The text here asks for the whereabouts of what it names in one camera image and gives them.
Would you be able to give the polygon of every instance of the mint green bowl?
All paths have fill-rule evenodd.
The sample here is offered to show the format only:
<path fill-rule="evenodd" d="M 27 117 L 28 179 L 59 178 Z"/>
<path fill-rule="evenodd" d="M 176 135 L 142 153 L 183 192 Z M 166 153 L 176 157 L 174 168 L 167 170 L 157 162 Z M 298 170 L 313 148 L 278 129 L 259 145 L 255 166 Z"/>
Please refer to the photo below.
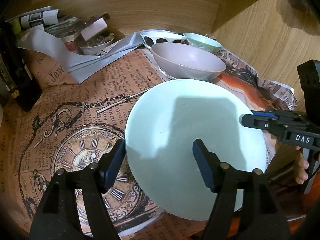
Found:
<path fill-rule="evenodd" d="M 183 36 L 187 38 L 189 45 L 204 49 L 211 53 L 216 53 L 223 48 L 219 42 L 200 34 L 184 33 Z"/>

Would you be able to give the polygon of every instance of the wooden wall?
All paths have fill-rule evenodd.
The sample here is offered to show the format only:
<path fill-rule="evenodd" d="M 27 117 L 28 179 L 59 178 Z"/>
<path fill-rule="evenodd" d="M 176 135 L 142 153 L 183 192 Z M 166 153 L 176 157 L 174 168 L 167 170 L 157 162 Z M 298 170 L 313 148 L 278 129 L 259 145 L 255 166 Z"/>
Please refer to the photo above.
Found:
<path fill-rule="evenodd" d="M 144 29 L 211 34 L 220 0 L 14 0 L 6 18 L 52 5 L 69 15 L 89 18 L 109 13 L 118 37 Z"/>
<path fill-rule="evenodd" d="M 304 111 L 297 66 L 320 60 L 320 27 L 313 15 L 295 11 L 287 0 L 221 0 L 212 34 L 260 77 L 292 86 L 297 110 Z M 270 169 L 294 156 L 292 147 L 281 146 Z"/>

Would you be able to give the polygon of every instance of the metal bolt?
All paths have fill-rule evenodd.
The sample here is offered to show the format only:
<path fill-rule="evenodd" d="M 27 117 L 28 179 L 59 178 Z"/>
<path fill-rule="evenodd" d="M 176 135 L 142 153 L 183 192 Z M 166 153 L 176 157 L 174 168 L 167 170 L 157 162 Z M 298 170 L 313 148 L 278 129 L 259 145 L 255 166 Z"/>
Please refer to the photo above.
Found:
<path fill-rule="evenodd" d="M 90 169 L 95 169 L 96 167 L 98 167 L 98 164 L 97 164 L 97 163 L 90 163 L 90 164 L 89 164 L 89 168 L 90 168 Z"/>
<path fill-rule="evenodd" d="M 56 171 L 56 173 L 57 173 L 58 175 L 62 175 L 62 174 L 64 173 L 64 169 L 58 169 L 58 170 Z"/>
<path fill-rule="evenodd" d="M 229 163 L 221 163 L 220 167 L 223 169 L 228 169 L 230 167 Z"/>
<path fill-rule="evenodd" d="M 253 171 L 257 175 L 261 175 L 262 174 L 262 170 L 260 170 L 260 169 L 254 169 Z"/>

